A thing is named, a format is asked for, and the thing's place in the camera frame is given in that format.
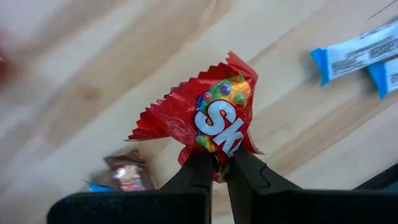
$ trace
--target wood grain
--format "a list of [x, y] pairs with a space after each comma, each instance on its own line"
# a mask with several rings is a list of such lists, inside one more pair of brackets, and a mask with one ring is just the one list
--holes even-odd
[[[42, 17], [21, 18], [5, 1], [18, 69], [0, 89], [0, 223], [45, 223], [104, 156], [134, 147], [165, 184], [183, 145], [123, 140], [146, 106], [229, 50], [259, 74], [250, 131], [284, 177], [352, 189], [398, 162], [398, 93], [380, 100], [364, 71], [320, 88], [309, 55], [395, 19], [395, 1], [34, 0]], [[213, 222], [233, 222], [225, 184], [214, 184]]]

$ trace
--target white label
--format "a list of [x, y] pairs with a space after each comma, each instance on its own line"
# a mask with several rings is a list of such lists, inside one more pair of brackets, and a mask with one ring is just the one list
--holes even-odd
[[398, 58], [384, 64], [387, 78], [387, 91], [398, 90]]
[[[223, 145], [223, 151], [229, 156], [233, 156], [233, 152], [236, 151], [241, 144], [240, 139], [243, 139], [243, 134], [238, 129], [243, 125], [241, 118], [236, 118], [236, 110], [234, 106], [224, 100], [217, 100], [212, 102], [207, 107], [207, 115], [202, 111], [198, 111], [195, 115], [195, 125], [197, 128], [209, 135], [214, 136], [212, 141], [217, 145]], [[232, 124], [225, 127], [224, 118]], [[206, 120], [211, 119], [212, 125], [207, 124]], [[235, 141], [239, 141], [238, 145], [232, 148]]]
[[398, 22], [327, 48], [329, 80], [398, 54]]

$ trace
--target skittles logo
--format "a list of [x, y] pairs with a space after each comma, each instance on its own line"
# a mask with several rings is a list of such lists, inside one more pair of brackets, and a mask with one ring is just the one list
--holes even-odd
[[239, 115], [250, 94], [249, 83], [239, 74], [220, 81], [199, 96], [195, 115], [197, 144], [209, 152], [222, 145], [222, 150], [232, 156], [243, 139], [239, 129], [244, 122]]

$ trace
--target blue candy wrapper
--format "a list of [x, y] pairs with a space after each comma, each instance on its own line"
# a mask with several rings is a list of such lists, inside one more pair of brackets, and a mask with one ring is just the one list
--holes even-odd
[[398, 22], [311, 52], [322, 84], [398, 54]]
[[93, 184], [88, 181], [85, 181], [88, 185], [90, 192], [112, 192], [114, 189], [110, 186], [100, 185], [100, 184]]
[[379, 90], [380, 99], [398, 90], [398, 58], [388, 62], [377, 62], [368, 66], [369, 73]]

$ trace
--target skittles wrapper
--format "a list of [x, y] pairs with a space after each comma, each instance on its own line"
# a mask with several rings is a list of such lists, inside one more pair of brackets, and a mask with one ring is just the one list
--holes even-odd
[[146, 108], [128, 141], [170, 136], [185, 145], [178, 157], [181, 165], [193, 150], [212, 153], [218, 161], [217, 182], [224, 181], [229, 158], [240, 145], [260, 153], [248, 133], [257, 73], [234, 53], [228, 56], [227, 64], [210, 66]]

